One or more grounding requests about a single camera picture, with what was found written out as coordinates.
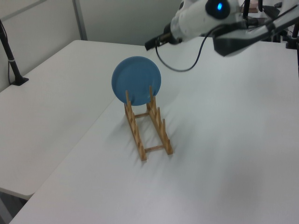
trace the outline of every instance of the white table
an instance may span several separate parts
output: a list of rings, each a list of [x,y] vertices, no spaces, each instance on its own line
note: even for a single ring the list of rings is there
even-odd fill
[[[201,40],[159,50],[185,68]],[[208,38],[187,73],[149,58],[162,74],[157,105],[174,154],[141,162],[115,99],[11,223],[297,224],[297,52],[259,42],[223,58]],[[145,146],[155,145],[154,127],[141,124]]]
[[[74,41],[0,93],[0,191],[29,199],[115,97],[111,75],[142,46]]]

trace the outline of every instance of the black cable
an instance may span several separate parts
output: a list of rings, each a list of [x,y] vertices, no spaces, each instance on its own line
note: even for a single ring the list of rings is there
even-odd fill
[[[242,8],[243,8],[243,5],[245,4],[245,1],[243,2],[243,4],[241,5],[241,12],[242,12]]]
[[[162,60],[162,58],[160,57],[160,55],[159,55],[159,53],[158,53],[157,45],[156,45],[156,46],[155,46],[155,49],[156,49],[157,56],[158,56],[158,58],[160,59],[160,61],[161,61],[167,68],[169,68],[170,70],[177,71],[177,72],[185,72],[185,71],[189,71],[189,70],[193,69],[194,66],[197,64],[197,61],[198,61],[199,56],[200,56],[200,54],[201,54],[202,47],[204,46],[204,43],[205,43],[206,39],[208,38],[208,36],[209,36],[214,30],[216,30],[216,29],[218,29],[218,28],[220,28],[220,27],[223,27],[223,26],[224,26],[224,25],[216,26],[216,27],[214,27],[213,29],[211,29],[211,30],[205,35],[205,38],[204,38],[204,40],[203,40],[202,43],[201,43],[201,46],[200,46],[200,49],[199,49],[199,52],[198,52],[196,61],[195,61],[194,64],[193,64],[190,68],[188,68],[188,69],[179,70],[179,69],[175,69],[175,68],[169,66],[168,64],[166,64],[166,63]]]
[[[6,33],[6,30],[5,30],[4,25],[2,24],[2,21],[1,21],[1,20],[0,20],[0,25],[1,25],[1,27],[2,27],[2,29],[3,29],[3,31],[4,31],[4,33],[5,33],[5,37],[6,37],[6,39],[7,39],[7,33]]]
[[[8,61],[8,82],[9,82],[9,84],[11,85],[11,82],[10,82],[10,77],[9,77],[9,61]]]

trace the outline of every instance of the plate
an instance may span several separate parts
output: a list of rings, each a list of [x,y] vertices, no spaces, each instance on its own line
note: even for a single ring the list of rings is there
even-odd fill
[[[150,102],[150,86],[153,95],[157,95],[161,86],[161,74],[150,59],[134,56],[123,60],[115,68],[111,85],[116,97],[127,103],[126,90],[133,106]]]

